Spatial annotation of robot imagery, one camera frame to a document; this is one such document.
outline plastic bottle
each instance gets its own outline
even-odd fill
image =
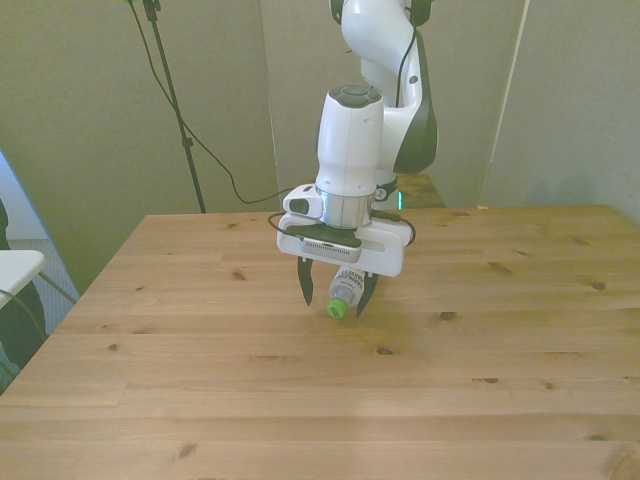
[[[364,292],[364,275],[362,270],[340,267],[329,287],[329,315],[342,318],[347,310],[358,305]]]

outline bottle cap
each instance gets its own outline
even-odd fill
[[[327,307],[329,315],[331,315],[333,318],[344,317],[344,314],[347,313],[347,310],[349,310],[349,305],[347,305],[347,302],[339,298],[334,298],[333,300],[331,300],[329,302],[329,306]]]

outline wood knot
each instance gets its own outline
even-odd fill
[[[571,240],[573,240],[573,243],[576,243],[578,245],[582,245],[584,247],[590,247],[591,244],[585,240],[582,240],[581,238],[578,237],[571,237]]]
[[[581,356],[579,352],[544,352],[544,355],[548,355],[556,360],[571,360]]]
[[[487,262],[487,265],[489,265],[491,268],[493,268],[494,270],[496,270],[496,271],[498,271],[500,273],[505,273],[507,275],[511,275],[513,273],[513,270],[509,270],[504,265],[501,265],[501,264],[496,263],[496,262]]]
[[[456,318],[456,312],[442,312],[440,318],[442,320],[453,320]]]
[[[180,449],[180,452],[178,453],[178,458],[179,459],[184,459],[187,458],[191,455],[193,455],[196,451],[196,444],[195,443],[188,443],[187,445],[185,445],[184,447],[182,447]]]

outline wall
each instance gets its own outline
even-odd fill
[[[316,129],[328,90],[363,84],[329,2],[261,0],[278,178],[314,179]],[[436,1],[424,36],[440,128],[427,170],[447,205],[475,205],[493,147],[524,0]]]
[[[33,211],[29,199],[0,152],[0,199],[7,210],[9,240],[43,240],[47,234]]]
[[[640,223],[640,4],[531,0],[488,205],[603,203]]]
[[[241,192],[273,193],[258,0],[167,0],[159,17],[184,118]],[[0,146],[83,291],[144,215],[198,211],[175,116],[126,3],[4,0],[0,18]],[[210,211],[277,209],[240,204],[195,152]]]

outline wooden tabletop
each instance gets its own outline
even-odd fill
[[[0,397],[0,478],[640,478],[640,232],[406,211],[360,319],[266,214],[147,217]]]

